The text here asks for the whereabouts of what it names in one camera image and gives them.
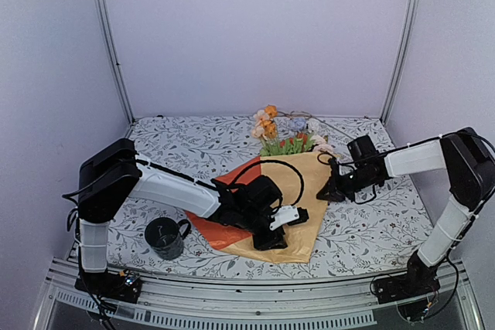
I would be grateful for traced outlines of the pink rose fake stem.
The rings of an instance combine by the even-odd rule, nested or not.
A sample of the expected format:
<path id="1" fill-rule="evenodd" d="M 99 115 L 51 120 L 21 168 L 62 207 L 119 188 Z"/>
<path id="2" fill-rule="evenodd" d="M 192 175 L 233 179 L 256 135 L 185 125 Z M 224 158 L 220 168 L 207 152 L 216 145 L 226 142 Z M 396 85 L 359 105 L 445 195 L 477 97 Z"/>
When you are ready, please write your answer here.
<path id="1" fill-rule="evenodd" d="M 324 137 L 322 137 L 318 134 L 314 134 L 311 137 L 311 140 L 313 141 L 313 147 L 312 147 L 313 152 L 322 152 L 322 153 L 325 152 L 325 153 L 329 153 L 331 155 L 336 154 L 333 146 L 330 145 Z"/>

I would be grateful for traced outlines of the yellow wrapping paper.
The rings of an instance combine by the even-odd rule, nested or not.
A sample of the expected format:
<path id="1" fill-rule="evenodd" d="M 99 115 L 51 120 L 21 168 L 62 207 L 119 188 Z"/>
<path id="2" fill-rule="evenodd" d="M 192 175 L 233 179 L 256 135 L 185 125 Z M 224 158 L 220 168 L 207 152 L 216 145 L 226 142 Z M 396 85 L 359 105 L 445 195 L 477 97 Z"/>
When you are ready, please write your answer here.
<path id="1" fill-rule="evenodd" d="M 210 241 L 212 248 L 272 264 L 307 263 L 311 257 L 316 237 L 319 233 L 328 202 L 318 200 L 316 193 L 326 184 L 331 168 L 320 163 L 315 152 L 296 155 L 273 156 L 278 160 L 294 165 L 303 175 L 305 191 L 298 206 L 309 211 L 308 222 L 298 226 L 284 225 L 285 240 L 288 247 L 278 250 L 258 251 L 254 248 L 252 236 L 243 230 L 227 226 L 215 226 L 217 237 Z M 299 180 L 289 168 L 281 165 L 260 165 L 244 175 L 241 182 L 249 182 L 256 175 L 267 175 L 282 190 L 284 204 L 293 202 L 299 193 Z"/>

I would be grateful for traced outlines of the tan raffia ribbon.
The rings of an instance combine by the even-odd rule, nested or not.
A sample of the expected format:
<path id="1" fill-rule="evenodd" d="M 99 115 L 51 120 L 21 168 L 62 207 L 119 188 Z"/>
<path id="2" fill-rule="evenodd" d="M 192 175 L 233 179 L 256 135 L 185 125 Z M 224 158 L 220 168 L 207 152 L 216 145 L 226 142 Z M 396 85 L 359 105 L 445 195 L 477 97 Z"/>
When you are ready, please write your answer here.
<path id="1" fill-rule="evenodd" d="M 374 134 L 376 123 L 366 118 L 360 119 L 338 119 L 334 121 L 331 117 L 317 117 L 307 111 L 278 112 L 275 122 L 278 125 L 280 140 L 285 140 L 292 136 L 289 123 L 294 117 L 306 119 L 306 134 L 318 134 L 324 137 L 336 152 L 336 157 L 340 157 L 341 148 L 352 140 L 366 135 Z"/>

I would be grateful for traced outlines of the blue fake flower stem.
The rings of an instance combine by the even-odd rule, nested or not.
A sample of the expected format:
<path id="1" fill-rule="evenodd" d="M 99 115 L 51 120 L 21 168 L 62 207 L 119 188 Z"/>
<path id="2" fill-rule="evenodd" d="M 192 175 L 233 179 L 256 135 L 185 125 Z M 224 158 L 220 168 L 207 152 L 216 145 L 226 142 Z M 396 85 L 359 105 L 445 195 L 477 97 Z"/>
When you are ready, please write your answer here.
<path id="1" fill-rule="evenodd" d="M 302 153 L 305 150 L 306 144 L 306 119 L 303 117 L 294 117 L 289 123 L 290 131 L 292 136 L 288 140 L 290 144 L 289 154 Z"/>

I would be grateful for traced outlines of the orange fake flower stem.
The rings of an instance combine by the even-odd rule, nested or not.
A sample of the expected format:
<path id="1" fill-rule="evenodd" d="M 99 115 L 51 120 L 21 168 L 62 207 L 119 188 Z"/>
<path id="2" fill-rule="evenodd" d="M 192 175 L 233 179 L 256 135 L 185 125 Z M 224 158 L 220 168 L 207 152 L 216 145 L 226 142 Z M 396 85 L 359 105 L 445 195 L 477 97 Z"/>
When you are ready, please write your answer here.
<path id="1" fill-rule="evenodd" d="M 275 105 L 268 105 L 254 114 L 254 127 L 251 136 L 261 142 L 260 156 L 268 157 L 281 154 L 278 125 L 275 118 L 278 110 Z"/>

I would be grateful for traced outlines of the orange wrapping paper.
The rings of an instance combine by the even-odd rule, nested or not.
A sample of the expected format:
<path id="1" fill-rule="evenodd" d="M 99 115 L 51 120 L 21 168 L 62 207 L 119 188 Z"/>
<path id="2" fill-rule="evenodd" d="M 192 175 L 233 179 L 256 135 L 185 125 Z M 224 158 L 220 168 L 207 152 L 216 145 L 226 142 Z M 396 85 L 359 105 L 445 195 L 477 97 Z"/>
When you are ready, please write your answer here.
<path id="1" fill-rule="evenodd" d="M 220 214 L 222 212 L 235 211 L 237 213 L 241 213 L 239 206 L 237 204 L 237 201 L 235 200 L 234 193 L 242 185 L 246 185 L 246 184 L 250 183 L 255 178 L 257 178 L 258 176 L 263 175 L 263 174 L 256 175 L 253 179 L 249 180 L 249 182 L 241 182 L 240 180 L 243 178 L 244 175 L 248 174 L 253 168 L 257 168 L 258 166 L 265 165 L 265 164 L 281 165 L 281 166 L 284 166 L 286 168 L 289 168 L 291 171 L 293 171 L 296 174 L 296 176 L 298 177 L 298 180 L 299 180 L 299 178 L 303 178 L 303 180 L 304 180 L 302 173 L 294 165 L 290 164 L 287 161 L 278 160 L 273 156 L 270 156 L 266 159 L 260 158 L 254 162 L 251 162 L 249 164 L 245 164 L 241 168 L 241 170 L 231 179 L 230 182 L 222 182 L 219 179 L 213 180 L 213 189 L 218 191 L 220 194 L 220 207 L 215 212 L 213 212 L 212 216 L 207 217 L 205 220 L 210 222 L 210 223 L 220 224 L 217 221 L 218 221 L 218 218 L 220 217 Z M 284 233 L 284 237 L 285 237 L 285 230 L 284 230 L 283 226 L 279 227 L 278 229 L 281 229 L 281 231 Z"/>

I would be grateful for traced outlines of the cream rose fake stem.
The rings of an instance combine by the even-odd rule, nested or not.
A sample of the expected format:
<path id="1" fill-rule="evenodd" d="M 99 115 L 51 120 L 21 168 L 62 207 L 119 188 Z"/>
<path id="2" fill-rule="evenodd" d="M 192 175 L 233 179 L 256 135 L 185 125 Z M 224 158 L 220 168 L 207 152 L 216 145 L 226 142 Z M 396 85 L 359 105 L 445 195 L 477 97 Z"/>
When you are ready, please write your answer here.
<path id="1" fill-rule="evenodd" d="M 266 145 L 266 139 L 270 126 L 270 116 L 264 110 L 259 110 L 254 115 L 254 127 L 251 130 L 251 136 L 255 139 L 258 139 L 263 147 Z"/>

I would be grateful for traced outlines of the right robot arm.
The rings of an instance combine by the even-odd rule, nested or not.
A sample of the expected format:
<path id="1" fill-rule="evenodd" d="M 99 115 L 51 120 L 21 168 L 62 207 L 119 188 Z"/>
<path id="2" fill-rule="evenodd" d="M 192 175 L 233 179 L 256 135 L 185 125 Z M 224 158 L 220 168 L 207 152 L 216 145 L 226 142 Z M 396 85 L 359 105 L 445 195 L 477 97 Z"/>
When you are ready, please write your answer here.
<path id="1" fill-rule="evenodd" d="M 494 196 L 494 145 L 471 128 L 440 134 L 401 148 L 378 151 L 369 135 L 348 143 L 350 161 L 324 163 L 330 176 L 317 199 L 354 202 L 359 191 L 411 177 L 435 225 L 408 260 L 411 270 L 400 289 L 415 296 L 428 286 L 432 270 L 463 241 L 480 211 Z"/>

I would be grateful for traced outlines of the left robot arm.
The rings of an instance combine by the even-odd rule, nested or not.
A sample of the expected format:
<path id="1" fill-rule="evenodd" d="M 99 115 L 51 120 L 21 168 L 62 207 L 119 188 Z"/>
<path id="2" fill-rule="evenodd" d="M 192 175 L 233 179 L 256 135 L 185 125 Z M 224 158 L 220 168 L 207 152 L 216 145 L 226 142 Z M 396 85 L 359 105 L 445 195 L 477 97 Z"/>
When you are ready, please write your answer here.
<path id="1" fill-rule="evenodd" d="M 223 226 L 247 230 L 256 250 L 285 249 L 282 227 L 272 228 L 282 193 L 269 177 L 247 184 L 216 179 L 202 182 L 151 162 L 132 140 L 121 138 L 80 167 L 79 188 L 65 199 L 77 204 L 80 264 L 84 280 L 109 294 L 115 279 L 107 272 L 108 226 L 127 198 L 145 199 L 190 212 Z"/>

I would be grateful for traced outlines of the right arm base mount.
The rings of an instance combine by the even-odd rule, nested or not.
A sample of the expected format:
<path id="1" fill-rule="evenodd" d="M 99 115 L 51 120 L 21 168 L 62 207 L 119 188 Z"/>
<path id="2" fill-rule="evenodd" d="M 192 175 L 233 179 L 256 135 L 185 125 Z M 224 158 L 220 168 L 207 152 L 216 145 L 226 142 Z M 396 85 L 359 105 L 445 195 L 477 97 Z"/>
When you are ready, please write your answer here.
<path id="1" fill-rule="evenodd" d="M 454 288 L 446 302 L 433 311 L 438 303 L 440 283 L 437 271 L 440 265 L 446 261 L 456 273 Z M 379 304 L 411 299 L 416 296 L 433 294 L 431 299 L 423 299 L 421 302 L 400 304 L 396 307 L 399 316 L 410 324 L 422 323 L 442 313 L 452 302 L 459 285 L 460 273 L 457 266 L 450 260 L 449 255 L 431 267 L 425 266 L 414 253 L 407 263 L 407 272 L 392 276 L 391 274 L 378 274 L 373 277 L 369 290 L 378 300 Z"/>

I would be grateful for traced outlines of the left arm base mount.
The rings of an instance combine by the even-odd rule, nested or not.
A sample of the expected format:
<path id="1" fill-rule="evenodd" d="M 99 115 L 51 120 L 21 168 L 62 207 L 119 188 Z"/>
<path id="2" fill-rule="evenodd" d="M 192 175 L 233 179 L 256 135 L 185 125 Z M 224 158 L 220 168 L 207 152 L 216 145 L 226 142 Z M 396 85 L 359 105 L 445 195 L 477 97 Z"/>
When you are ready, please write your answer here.
<path id="1" fill-rule="evenodd" d="M 142 291 L 142 280 L 138 274 L 129 270 L 113 273 L 106 269 L 104 272 L 92 273 L 80 265 L 74 287 L 94 298 L 136 304 Z"/>

